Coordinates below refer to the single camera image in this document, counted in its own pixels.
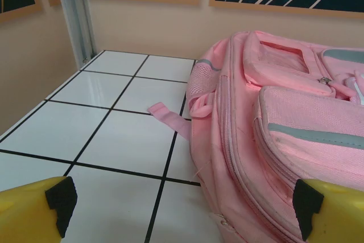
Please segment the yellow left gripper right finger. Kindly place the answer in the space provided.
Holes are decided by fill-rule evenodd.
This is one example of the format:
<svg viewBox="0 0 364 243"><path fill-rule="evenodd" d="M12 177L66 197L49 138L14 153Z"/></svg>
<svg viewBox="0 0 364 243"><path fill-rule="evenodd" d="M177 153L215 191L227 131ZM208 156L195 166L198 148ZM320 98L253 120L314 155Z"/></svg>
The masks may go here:
<svg viewBox="0 0 364 243"><path fill-rule="evenodd" d="M363 242L363 192L299 179L292 198L304 242Z"/></svg>

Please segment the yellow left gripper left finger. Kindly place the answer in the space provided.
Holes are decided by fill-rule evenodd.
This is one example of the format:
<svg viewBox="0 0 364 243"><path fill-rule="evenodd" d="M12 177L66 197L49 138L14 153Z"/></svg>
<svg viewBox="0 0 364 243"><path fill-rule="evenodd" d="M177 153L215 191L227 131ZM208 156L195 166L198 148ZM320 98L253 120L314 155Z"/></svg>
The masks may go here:
<svg viewBox="0 0 364 243"><path fill-rule="evenodd" d="M1 242L61 242L76 204L70 176L2 191Z"/></svg>

